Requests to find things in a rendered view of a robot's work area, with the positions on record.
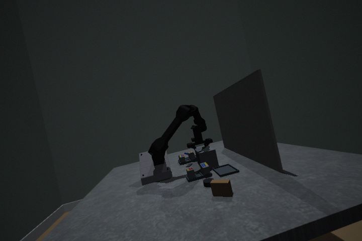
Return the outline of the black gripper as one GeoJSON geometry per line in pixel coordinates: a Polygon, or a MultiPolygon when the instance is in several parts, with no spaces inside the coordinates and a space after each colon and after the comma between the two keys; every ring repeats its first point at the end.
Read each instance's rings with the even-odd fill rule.
{"type": "Polygon", "coordinates": [[[195,137],[195,143],[187,143],[188,148],[196,149],[195,145],[199,145],[199,144],[204,143],[205,146],[208,146],[209,143],[213,142],[213,140],[211,138],[205,139],[205,141],[203,141],[201,133],[194,135],[194,137],[195,137]]]}

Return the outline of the black cylinder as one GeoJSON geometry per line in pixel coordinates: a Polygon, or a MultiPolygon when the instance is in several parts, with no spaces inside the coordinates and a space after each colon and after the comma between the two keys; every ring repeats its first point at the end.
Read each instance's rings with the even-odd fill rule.
{"type": "Polygon", "coordinates": [[[211,187],[210,182],[214,180],[213,178],[207,178],[203,180],[203,184],[205,187],[211,187]]]}

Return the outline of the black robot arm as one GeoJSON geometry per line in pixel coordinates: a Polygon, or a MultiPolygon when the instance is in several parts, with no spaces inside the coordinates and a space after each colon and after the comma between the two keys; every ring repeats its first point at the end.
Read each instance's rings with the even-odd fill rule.
{"type": "Polygon", "coordinates": [[[188,118],[191,116],[194,117],[194,123],[197,125],[191,127],[191,129],[193,129],[194,135],[200,134],[201,132],[207,130],[205,120],[201,118],[201,115],[196,106],[194,105],[179,106],[178,110],[176,111],[175,119],[169,125],[164,134],[152,143],[148,151],[148,153],[152,156],[154,166],[164,164],[165,160],[164,156],[165,156],[165,151],[168,148],[168,141],[171,139],[171,137],[176,132],[181,123],[188,120],[188,118]]]}

